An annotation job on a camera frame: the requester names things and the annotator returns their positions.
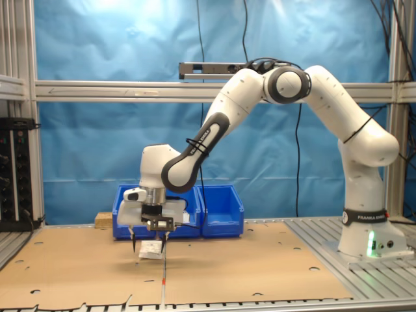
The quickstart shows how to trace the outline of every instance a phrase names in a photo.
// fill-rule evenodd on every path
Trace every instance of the green status light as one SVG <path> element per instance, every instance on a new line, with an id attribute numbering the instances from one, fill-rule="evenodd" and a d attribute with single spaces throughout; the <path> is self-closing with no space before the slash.
<path id="1" fill-rule="evenodd" d="M 367 245 L 367 257 L 371 257 L 373 242 L 374 242 L 374 231 L 371 231 L 369 234 L 369 243 Z"/>

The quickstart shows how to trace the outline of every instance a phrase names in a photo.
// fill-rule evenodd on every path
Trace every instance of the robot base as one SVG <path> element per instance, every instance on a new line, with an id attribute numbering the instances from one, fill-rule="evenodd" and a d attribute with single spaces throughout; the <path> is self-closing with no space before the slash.
<path id="1" fill-rule="evenodd" d="M 341 240 L 327 242 L 325 249 L 350 268 L 354 263 L 371 263 L 412 259 L 414 251 L 406 238 L 389 221 L 379 224 L 353 223 L 343 227 Z"/>

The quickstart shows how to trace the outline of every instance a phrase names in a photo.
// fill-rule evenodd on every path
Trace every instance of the small wooden block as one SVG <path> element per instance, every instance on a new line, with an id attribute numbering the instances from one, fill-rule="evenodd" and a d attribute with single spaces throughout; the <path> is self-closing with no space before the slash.
<path id="1" fill-rule="evenodd" d="M 98 213 L 95 219 L 96 229 L 112 228 L 112 213 Z"/>

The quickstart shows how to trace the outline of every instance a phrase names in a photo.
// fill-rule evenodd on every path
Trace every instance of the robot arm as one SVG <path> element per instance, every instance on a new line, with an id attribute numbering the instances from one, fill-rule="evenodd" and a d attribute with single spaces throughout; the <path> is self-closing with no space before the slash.
<path id="1" fill-rule="evenodd" d="M 398 142 L 371 119 L 342 84 L 321 66 L 312 66 L 305 71 L 280 66 L 264 75 L 251 69 L 238 71 L 221 89 L 200 131 L 193 140 L 187 141 L 189 145 L 183 153 L 167 144 L 144 149 L 139 187 L 124 194 L 118 222 L 130 226 L 147 224 L 148 229 L 173 231 L 184 223 L 182 212 L 185 207 L 166 201 L 166 189 L 175 193 L 190 190 L 209 152 L 261 100 L 288 104 L 302 98 L 339 139 L 346 179 L 344 214 L 353 212 L 356 218 L 361 217 L 364 221 L 369 218 L 367 223 L 370 226 L 375 223 L 371 218 L 376 218 L 377 222 L 383 219 L 387 224 L 384 232 L 393 233 L 401 242 L 399 246 L 406 245 L 402 233 L 395 232 L 386 222 L 384 187 L 378 173 L 379 166 L 387 166 L 396 159 Z M 341 236 L 340 250 L 350 255 L 361 255 L 368 244 L 366 240 L 356 243 L 357 235 L 358 238 L 368 235 L 371 228 L 359 220 L 355 222 L 346 225 L 348 229 Z"/>
<path id="2" fill-rule="evenodd" d="M 283 66 L 265 75 L 244 69 L 220 91 L 188 148 L 163 167 L 163 185 L 176 193 L 190 190 L 198 168 L 216 143 L 234 130 L 262 99 L 287 104 L 301 98 L 341 142 L 370 119 L 342 84 L 321 66 L 312 66 L 306 71 Z M 358 163 L 370 167 L 386 166 L 398 155 L 396 138 L 374 120 L 370 120 L 348 146 Z"/>

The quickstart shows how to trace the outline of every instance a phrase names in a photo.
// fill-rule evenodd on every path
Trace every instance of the wire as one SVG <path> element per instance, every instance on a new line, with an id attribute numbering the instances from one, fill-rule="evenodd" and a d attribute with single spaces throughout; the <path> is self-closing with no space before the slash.
<path id="1" fill-rule="evenodd" d="M 296 145 L 298 146 L 298 171 L 296 173 L 296 216 L 299 217 L 298 202 L 299 202 L 299 172 L 300 172 L 300 146 L 298 138 L 298 128 L 300 123 L 300 115 L 302 113 L 302 103 L 299 104 L 298 121 L 296 123 L 296 129 L 294 130 L 294 136 L 296 137 Z"/>
<path id="2" fill-rule="evenodd" d="M 197 10 L 197 13 L 198 13 L 198 33 L 199 33 L 199 36 L 200 36 L 202 62 L 205 62 L 205 53 L 203 52 L 202 34 L 201 34 L 201 18 L 200 18 L 200 2 L 199 2 L 199 0 L 196 0 L 196 10 Z M 201 121 L 200 121 L 200 126 L 201 127 L 203 125 L 203 111 L 204 111 L 203 103 L 201 103 Z M 201 186 L 202 186 L 202 198 L 203 198 L 203 204 L 205 206 L 205 210 L 203 212 L 203 221 L 202 221 L 202 224 L 200 226 L 200 229 L 201 229 L 205 225 L 205 222 L 207 220 L 207 213 L 208 213 L 207 200 L 205 199 L 205 187 L 203 185 L 202 164 L 200 166 L 200 176 L 201 176 Z"/>
<path id="3" fill-rule="evenodd" d="M 246 63 L 246 67 L 251 66 L 251 65 L 252 65 L 255 61 L 257 61 L 257 60 L 273 60 L 275 63 L 286 63 L 286 64 L 289 64 L 289 65 L 296 66 L 296 67 L 297 67 L 297 68 L 299 68 L 300 70 L 303 70 L 303 69 L 302 69 L 302 67 L 300 67 L 300 66 L 299 66 L 299 65 L 297 65 L 296 63 L 289 62 L 289 61 L 287 61 L 287 60 L 280 60 L 280 59 L 278 59 L 278 58 L 274 58 L 274 57 L 259 57 L 259 58 L 255 58 L 255 59 L 253 59 L 253 60 L 251 60 L 251 61 L 247 62 L 247 63 Z"/>
<path id="4" fill-rule="evenodd" d="M 346 144 L 349 140 L 355 137 L 357 133 L 359 133 L 384 107 L 380 107 L 370 118 L 360 127 L 357 131 L 354 131 L 348 139 L 346 139 L 343 143 Z"/>
<path id="5" fill-rule="evenodd" d="M 242 34 L 242 48 L 244 50 L 244 55 L 246 56 L 246 62 L 248 62 L 248 57 L 247 57 L 247 50 L 246 50 L 246 31 L 247 31 L 247 23 L 248 23 L 248 11 L 247 11 L 247 2 L 246 0 L 244 1 L 244 9 L 246 11 L 246 23 L 244 24 L 244 33 Z"/>
<path id="6" fill-rule="evenodd" d="M 413 66 L 413 70 L 416 70 L 416 66 L 415 66 L 415 63 L 413 61 L 413 57 L 412 57 L 412 55 L 411 55 L 411 53 L 409 51 L 406 38 L 403 35 L 403 30 L 402 30 L 400 18 L 398 16 L 396 3 L 393 2 L 392 4 L 393 4 L 393 12 L 394 12 L 395 18 L 396 18 L 397 31 L 398 31 L 398 35 L 399 35 L 399 38 L 400 38 L 400 42 L 402 43 L 403 51 L 405 52 L 405 54 L 408 55 L 408 57 L 405 57 L 404 60 L 406 61 L 406 67 L 408 68 L 409 76 L 411 77 L 411 80 L 413 80 L 413 74 L 412 74 L 412 70 L 410 68 L 410 64 L 409 64 L 409 60 L 408 59 L 411 60 L 411 65 Z"/>
<path id="7" fill-rule="evenodd" d="M 202 52 L 202 62 L 205 62 L 205 53 L 203 52 L 202 35 L 201 35 L 200 0 L 196 0 L 196 13 L 198 15 L 198 32 L 200 34 L 200 45 L 201 45 L 201 52 Z"/>
<path id="8" fill-rule="evenodd" d="M 409 164 L 413 169 L 416 170 L 416 166 L 414 164 L 412 164 L 411 162 L 408 161 L 407 158 L 405 158 L 405 156 L 403 156 L 401 153 L 398 154 L 400 157 L 402 157 L 404 159 L 404 161 L 406 161 L 407 164 Z"/>
<path id="9" fill-rule="evenodd" d="M 384 25 L 384 20 L 383 20 L 383 18 L 381 16 L 380 12 L 378 11 L 377 6 L 376 6 L 376 4 L 374 3 L 373 0 L 371 0 L 371 4 L 373 5 L 374 9 L 376 10 L 376 13 L 377 13 L 377 15 L 378 15 L 378 17 L 379 17 L 379 19 L 380 19 L 380 21 L 382 23 L 382 26 L 383 26 L 383 34 L 384 34 L 385 50 L 387 51 L 387 55 L 390 55 L 389 36 L 387 35 L 387 30 L 386 30 L 385 25 Z"/>

